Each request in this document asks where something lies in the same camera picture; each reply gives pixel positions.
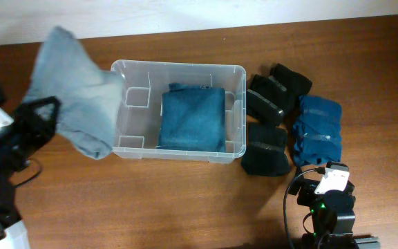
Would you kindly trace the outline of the light blue jeans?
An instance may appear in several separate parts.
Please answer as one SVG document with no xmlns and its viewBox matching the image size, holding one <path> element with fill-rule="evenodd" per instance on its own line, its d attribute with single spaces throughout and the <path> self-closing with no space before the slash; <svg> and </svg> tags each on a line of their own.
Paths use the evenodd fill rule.
<svg viewBox="0 0 398 249">
<path fill-rule="evenodd" d="M 40 46 L 23 99 L 55 96 L 57 133 L 99 160 L 113 149 L 123 86 L 121 75 L 100 69 L 71 32 L 56 26 Z"/>
</svg>

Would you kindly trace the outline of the dark blue jeans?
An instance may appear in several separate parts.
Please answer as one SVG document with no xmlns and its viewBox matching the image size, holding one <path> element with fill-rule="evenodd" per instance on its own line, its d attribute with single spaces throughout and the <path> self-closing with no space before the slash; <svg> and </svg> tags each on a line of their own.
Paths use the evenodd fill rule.
<svg viewBox="0 0 398 249">
<path fill-rule="evenodd" d="M 158 149 L 226 151 L 225 90 L 171 83 L 162 94 Z"/>
</svg>

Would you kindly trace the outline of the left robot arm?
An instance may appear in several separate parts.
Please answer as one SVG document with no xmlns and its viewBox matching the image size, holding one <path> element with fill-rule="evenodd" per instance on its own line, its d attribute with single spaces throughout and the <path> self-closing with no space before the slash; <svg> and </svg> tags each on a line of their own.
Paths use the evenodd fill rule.
<svg viewBox="0 0 398 249">
<path fill-rule="evenodd" d="M 0 88 L 0 248 L 29 248 L 28 232 L 15 205 L 18 184 L 11 177 L 31 165 L 31 156 L 55 135 L 60 102 L 47 97 L 20 104 L 12 114 L 1 105 Z"/>
</svg>

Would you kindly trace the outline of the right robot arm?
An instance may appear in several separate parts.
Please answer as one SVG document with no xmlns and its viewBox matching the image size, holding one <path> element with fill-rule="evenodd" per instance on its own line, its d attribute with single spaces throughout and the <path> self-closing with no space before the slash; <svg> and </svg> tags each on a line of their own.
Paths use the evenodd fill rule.
<svg viewBox="0 0 398 249">
<path fill-rule="evenodd" d="M 297 196 L 297 204 L 308 207 L 304 220 L 312 220 L 313 231 L 306 230 L 299 243 L 301 248 L 310 249 L 380 249 L 378 237 L 355 236 L 352 229 L 354 213 L 354 185 L 347 183 L 343 191 L 330 190 L 317 194 L 316 180 L 302 176 L 292 181 L 288 193 Z"/>
</svg>

